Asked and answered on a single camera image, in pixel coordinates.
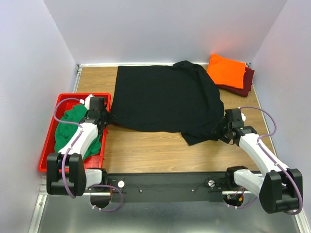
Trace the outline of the black t shirt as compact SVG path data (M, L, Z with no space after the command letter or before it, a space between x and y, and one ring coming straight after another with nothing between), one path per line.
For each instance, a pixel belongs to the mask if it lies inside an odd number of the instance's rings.
M172 66L119 66L113 123L141 132L181 133L188 145L218 140L224 117L220 92L205 69L189 61Z

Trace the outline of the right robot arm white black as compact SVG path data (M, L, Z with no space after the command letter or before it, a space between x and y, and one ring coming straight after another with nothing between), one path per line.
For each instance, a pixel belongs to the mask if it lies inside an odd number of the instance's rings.
M291 169L281 162L264 144L251 126L245 126L245 116L241 108L227 109L214 133L225 143L244 150L255 162L261 176L244 166L229 167L223 178L210 181L210 187L235 190L243 187L250 191L265 212L269 214L285 212L297 215L303 209L303 177L298 169Z

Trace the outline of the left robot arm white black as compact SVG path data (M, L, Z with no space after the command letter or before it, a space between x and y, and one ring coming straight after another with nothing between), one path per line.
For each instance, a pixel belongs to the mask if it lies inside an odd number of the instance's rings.
M78 122L57 118L58 107L67 100L76 100L86 108L86 113ZM102 168L85 169L83 161L91 143L99 133L104 131L111 120L107 106L106 98L92 94L84 100L67 98L56 105L53 118L58 123L75 125L77 130L62 149L47 157L46 190L49 195L68 195L74 199L82 196L90 187L98 192L107 188L106 171Z

